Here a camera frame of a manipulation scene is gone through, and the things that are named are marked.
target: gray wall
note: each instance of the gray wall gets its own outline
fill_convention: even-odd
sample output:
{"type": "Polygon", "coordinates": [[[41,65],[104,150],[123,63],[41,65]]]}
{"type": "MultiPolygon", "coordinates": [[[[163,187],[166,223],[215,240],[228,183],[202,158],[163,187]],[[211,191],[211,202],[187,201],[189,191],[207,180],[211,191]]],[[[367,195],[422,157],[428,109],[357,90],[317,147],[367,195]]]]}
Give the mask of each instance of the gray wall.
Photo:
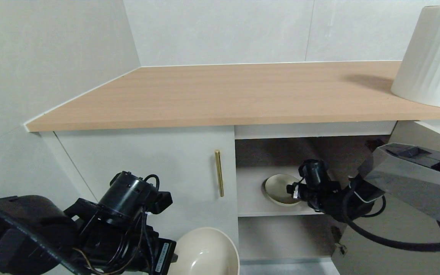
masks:
{"type": "Polygon", "coordinates": [[[124,0],[142,66],[401,60],[440,0],[124,0]]]}
{"type": "Polygon", "coordinates": [[[65,209],[84,195],[22,124],[137,67],[122,2],[0,1],[0,197],[44,195],[65,209]]]}

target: label sticker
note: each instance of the label sticker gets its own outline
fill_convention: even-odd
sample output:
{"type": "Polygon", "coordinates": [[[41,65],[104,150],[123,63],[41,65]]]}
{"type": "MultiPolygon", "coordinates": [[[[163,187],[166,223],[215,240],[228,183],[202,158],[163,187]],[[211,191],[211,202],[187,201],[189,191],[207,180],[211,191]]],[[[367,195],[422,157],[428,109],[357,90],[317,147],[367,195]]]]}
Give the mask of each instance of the label sticker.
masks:
{"type": "Polygon", "coordinates": [[[167,249],[169,248],[169,244],[166,243],[162,247],[162,251],[160,252],[159,261],[157,261],[157,265],[155,266],[155,272],[160,272],[162,269],[162,265],[164,264],[164,260],[166,259],[167,249]]]}

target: beige bowl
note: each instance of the beige bowl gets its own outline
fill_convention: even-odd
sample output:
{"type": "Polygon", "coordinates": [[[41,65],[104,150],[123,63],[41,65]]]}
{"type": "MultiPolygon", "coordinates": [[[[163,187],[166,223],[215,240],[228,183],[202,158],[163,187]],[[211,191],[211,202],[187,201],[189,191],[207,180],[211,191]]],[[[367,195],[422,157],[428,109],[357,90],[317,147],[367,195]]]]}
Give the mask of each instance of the beige bowl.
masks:
{"type": "Polygon", "coordinates": [[[216,228],[198,228],[186,233],[174,251],[178,261],[168,275],[239,275],[239,252],[234,242],[216,228]]]}
{"type": "Polygon", "coordinates": [[[286,186],[299,181],[294,176],[277,174],[268,178],[262,185],[268,198],[277,205],[284,207],[295,206],[301,201],[295,200],[286,192],[286,186]]]}

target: ribbed lampshade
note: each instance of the ribbed lampshade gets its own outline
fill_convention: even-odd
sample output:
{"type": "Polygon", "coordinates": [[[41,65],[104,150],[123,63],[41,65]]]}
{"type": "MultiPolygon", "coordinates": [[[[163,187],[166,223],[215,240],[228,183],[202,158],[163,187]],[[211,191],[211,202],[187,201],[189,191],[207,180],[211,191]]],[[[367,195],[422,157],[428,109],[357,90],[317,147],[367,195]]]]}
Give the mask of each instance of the ribbed lampshade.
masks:
{"type": "Polygon", "coordinates": [[[440,6],[422,9],[391,92],[440,107],[440,6]]]}

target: brass handle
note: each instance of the brass handle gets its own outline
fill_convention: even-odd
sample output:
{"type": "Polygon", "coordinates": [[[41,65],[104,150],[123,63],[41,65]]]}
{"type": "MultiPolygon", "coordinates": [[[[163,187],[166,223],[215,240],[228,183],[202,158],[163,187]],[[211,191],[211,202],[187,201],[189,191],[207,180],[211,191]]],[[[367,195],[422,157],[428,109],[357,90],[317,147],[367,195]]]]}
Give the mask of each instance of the brass handle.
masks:
{"type": "Polygon", "coordinates": [[[223,176],[222,162],[220,162],[220,150],[215,150],[215,160],[217,162],[218,186],[220,188],[220,197],[223,197],[223,176]]]}

